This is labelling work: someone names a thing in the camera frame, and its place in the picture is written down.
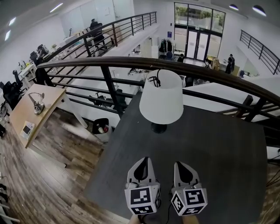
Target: linear light fixture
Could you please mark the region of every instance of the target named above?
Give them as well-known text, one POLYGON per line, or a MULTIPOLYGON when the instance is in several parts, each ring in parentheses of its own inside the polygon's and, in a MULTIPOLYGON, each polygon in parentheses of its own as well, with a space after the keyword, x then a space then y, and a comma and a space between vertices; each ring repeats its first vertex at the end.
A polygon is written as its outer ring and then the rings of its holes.
POLYGON ((9 30, 7 33, 6 33, 6 36, 5 36, 5 41, 8 40, 9 36, 10 36, 10 33, 11 31, 9 30))
POLYGON ((253 10, 255 12, 261 14, 262 16, 266 16, 266 13, 265 13, 264 9, 262 7, 260 7, 259 5, 253 6, 253 10))
POLYGON ((55 9, 57 9, 58 7, 60 7, 62 4, 63 4, 63 3, 60 3, 58 6, 54 7, 54 8, 50 11, 50 13, 52 13, 55 9))
POLYGON ((232 8, 232 9, 234 9, 234 10, 237 10, 237 11, 239 10, 239 9, 237 8, 237 6, 234 5, 234 4, 231 4, 229 7, 232 8))
POLYGON ((10 21, 9 26, 11 26, 15 21, 16 21, 16 17, 13 18, 13 19, 10 21))

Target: white lampshade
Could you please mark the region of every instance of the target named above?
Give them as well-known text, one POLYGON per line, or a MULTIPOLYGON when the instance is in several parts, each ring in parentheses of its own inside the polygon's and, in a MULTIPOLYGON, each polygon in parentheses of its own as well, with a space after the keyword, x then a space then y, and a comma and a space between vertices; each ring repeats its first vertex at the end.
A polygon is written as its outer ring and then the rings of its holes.
POLYGON ((156 124, 171 124, 183 114, 182 80, 179 75, 169 70, 160 70, 156 87, 150 77, 156 77, 158 70, 147 76, 142 97, 140 112, 149 121, 156 124))

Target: double door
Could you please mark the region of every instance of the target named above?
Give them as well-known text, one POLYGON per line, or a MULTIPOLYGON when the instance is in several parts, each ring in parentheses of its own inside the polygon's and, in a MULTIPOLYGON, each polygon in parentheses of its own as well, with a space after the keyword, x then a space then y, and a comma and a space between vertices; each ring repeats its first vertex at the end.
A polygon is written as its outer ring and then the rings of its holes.
POLYGON ((188 30, 186 58, 204 61, 208 52, 209 38, 209 34, 188 30))

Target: black table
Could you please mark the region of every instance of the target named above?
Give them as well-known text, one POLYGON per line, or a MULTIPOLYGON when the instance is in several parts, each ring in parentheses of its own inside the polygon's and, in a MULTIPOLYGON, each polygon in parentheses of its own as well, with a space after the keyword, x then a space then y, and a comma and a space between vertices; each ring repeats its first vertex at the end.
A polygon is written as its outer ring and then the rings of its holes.
MULTIPOLYGON (((135 96, 106 146, 84 195, 100 207, 130 219, 124 194, 128 170, 152 159, 161 184, 162 204, 147 223, 165 223, 174 175, 182 161, 199 174, 208 205, 200 224, 248 224, 258 220, 266 191, 266 142, 263 128, 241 119, 184 106, 182 117, 163 134, 153 133, 135 96)), ((170 224, 180 223, 173 207, 170 224)))

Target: wooden floor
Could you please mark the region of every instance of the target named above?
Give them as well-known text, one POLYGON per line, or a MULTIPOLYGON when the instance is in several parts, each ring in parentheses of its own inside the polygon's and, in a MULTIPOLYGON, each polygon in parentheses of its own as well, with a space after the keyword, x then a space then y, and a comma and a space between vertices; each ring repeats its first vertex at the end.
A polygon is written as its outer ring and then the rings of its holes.
POLYGON ((66 163, 66 169, 24 149, 13 127, 10 124, 5 127, 7 134, 0 140, 0 172, 7 178, 0 183, 10 184, 9 216, 24 224, 128 222, 83 197, 103 145, 73 115, 56 110, 34 141, 49 156, 66 163))

